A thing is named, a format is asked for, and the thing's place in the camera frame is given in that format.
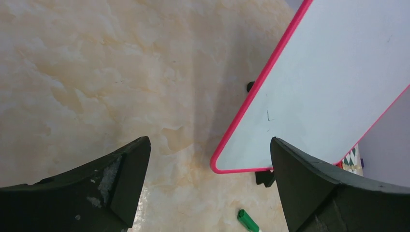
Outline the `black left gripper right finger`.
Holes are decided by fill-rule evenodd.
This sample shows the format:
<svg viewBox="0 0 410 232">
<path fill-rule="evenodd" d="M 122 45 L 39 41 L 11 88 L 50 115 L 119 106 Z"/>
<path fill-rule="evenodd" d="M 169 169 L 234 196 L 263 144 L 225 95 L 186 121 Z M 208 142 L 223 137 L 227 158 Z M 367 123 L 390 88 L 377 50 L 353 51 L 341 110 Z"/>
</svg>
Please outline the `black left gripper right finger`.
<svg viewBox="0 0 410 232">
<path fill-rule="evenodd" d="M 350 173 L 277 137 L 270 150 L 289 231 L 409 231 L 408 187 Z"/>
</svg>

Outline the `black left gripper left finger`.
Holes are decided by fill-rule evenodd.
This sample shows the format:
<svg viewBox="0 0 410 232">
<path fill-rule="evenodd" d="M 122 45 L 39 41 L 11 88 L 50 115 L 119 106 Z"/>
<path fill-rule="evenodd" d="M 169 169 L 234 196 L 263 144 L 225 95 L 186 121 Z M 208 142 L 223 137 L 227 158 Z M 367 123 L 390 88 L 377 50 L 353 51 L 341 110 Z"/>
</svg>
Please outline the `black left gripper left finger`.
<svg viewBox="0 0 410 232">
<path fill-rule="evenodd" d="M 132 228 L 151 153 L 147 136 L 35 184 L 2 187 L 3 232 L 125 232 Z"/>
</svg>

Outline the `pink-framed whiteboard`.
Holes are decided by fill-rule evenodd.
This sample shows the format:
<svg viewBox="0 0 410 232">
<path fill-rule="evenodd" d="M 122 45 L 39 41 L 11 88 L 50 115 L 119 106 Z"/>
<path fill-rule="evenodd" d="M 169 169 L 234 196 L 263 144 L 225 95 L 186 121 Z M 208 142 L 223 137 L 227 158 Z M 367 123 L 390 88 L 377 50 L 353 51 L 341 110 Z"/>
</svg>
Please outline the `pink-framed whiteboard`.
<svg viewBox="0 0 410 232">
<path fill-rule="evenodd" d="M 270 170 L 273 137 L 336 164 L 409 85 L 409 1 L 305 0 L 210 168 Z"/>
</svg>

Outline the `green white chessboard mat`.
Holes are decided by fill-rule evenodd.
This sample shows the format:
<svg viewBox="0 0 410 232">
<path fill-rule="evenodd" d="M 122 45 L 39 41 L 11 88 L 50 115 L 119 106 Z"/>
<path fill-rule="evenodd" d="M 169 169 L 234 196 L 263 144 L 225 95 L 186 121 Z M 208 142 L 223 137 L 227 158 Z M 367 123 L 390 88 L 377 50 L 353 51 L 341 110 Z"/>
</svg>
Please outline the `green white chessboard mat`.
<svg viewBox="0 0 410 232">
<path fill-rule="evenodd" d="M 363 166 L 358 144 L 336 166 L 350 173 L 363 176 Z"/>
</svg>

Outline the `green-capped marker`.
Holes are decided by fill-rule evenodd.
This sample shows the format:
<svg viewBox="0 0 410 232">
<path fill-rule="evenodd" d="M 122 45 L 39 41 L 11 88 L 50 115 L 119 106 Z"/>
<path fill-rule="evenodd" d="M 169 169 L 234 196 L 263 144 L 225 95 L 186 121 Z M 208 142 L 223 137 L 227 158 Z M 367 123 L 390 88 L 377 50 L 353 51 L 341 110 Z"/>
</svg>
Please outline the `green-capped marker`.
<svg viewBox="0 0 410 232">
<path fill-rule="evenodd" d="M 260 227 L 248 215 L 244 209 L 240 209 L 237 213 L 237 220 L 248 232 L 262 232 Z"/>
</svg>

